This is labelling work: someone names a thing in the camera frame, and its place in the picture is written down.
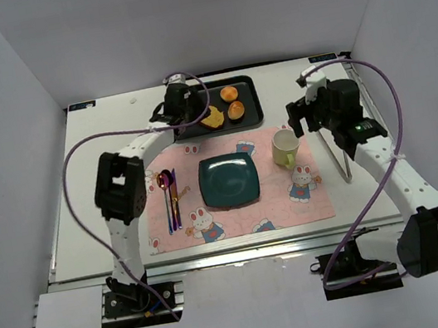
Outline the metal food tongs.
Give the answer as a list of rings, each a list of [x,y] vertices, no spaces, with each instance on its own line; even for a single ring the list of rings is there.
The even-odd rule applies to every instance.
[[[327,153],[328,157],[331,159],[331,162],[333,162],[333,166],[337,170],[340,177],[343,179],[343,181],[346,184],[351,184],[351,182],[353,181],[353,176],[352,176],[351,165],[350,162],[348,161],[347,153],[341,150],[343,160],[342,161],[338,160],[336,153],[333,152],[332,148],[329,146],[329,143],[324,138],[323,134],[320,131],[318,131],[316,134],[317,137],[319,138],[319,143],[321,143],[321,145],[323,146],[325,153]]]

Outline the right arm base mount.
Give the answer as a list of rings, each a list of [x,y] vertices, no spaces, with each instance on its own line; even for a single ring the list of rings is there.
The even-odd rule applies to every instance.
[[[352,237],[346,243],[329,272],[328,281],[330,283],[339,284],[341,281],[354,279],[382,266],[383,263],[380,261],[364,260],[356,246],[356,238],[370,232],[375,232],[375,229],[364,228],[357,233],[356,237]],[[325,290],[324,294],[327,301],[336,301],[381,291],[390,291],[391,289],[396,290],[400,287],[403,287],[402,277],[400,277],[396,264],[393,263],[383,269],[382,272],[375,273],[360,282],[355,282],[335,291]]]

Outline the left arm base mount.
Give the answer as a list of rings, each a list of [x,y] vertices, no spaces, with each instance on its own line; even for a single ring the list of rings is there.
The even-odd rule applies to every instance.
[[[139,284],[121,284],[107,277],[103,291],[101,328],[142,328],[177,323],[183,313],[180,281],[153,284],[157,294]]]

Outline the toast slice with crust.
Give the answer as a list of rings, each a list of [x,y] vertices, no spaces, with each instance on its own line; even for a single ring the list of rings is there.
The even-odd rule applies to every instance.
[[[215,106],[209,106],[209,115],[201,119],[199,125],[209,130],[219,130],[225,124],[224,112],[218,110]]]

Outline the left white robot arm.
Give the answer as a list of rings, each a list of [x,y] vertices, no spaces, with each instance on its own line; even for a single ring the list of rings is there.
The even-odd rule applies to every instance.
[[[135,312],[145,311],[153,295],[145,288],[139,248],[139,218],[148,195],[145,170],[189,123],[208,113],[207,103],[184,80],[169,82],[164,95],[149,119],[152,128],[118,153],[104,152],[97,166],[95,206],[106,222],[114,251],[114,270],[106,285]]]

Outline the round bun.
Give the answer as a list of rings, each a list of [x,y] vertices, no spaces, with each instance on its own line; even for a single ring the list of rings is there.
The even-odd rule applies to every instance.
[[[238,90],[234,86],[223,87],[219,93],[219,96],[226,103],[232,103],[238,98]]]
[[[233,122],[240,121],[245,116],[245,111],[244,104],[240,100],[234,100],[227,111],[228,119]]]

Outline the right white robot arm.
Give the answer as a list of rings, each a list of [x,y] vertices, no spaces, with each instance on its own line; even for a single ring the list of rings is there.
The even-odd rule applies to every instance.
[[[387,194],[405,222],[400,233],[351,229],[342,246],[354,252],[356,263],[377,262],[377,272],[386,263],[417,278],[438,272],[438,190],[397,156],[385,128],[365,117],[360,101],[356,82],[342,79],[325,81],[286,107],[296,136],[303,135],[303,124],[311,132],[329,130],[335,144],[377,181],[377,191]]]

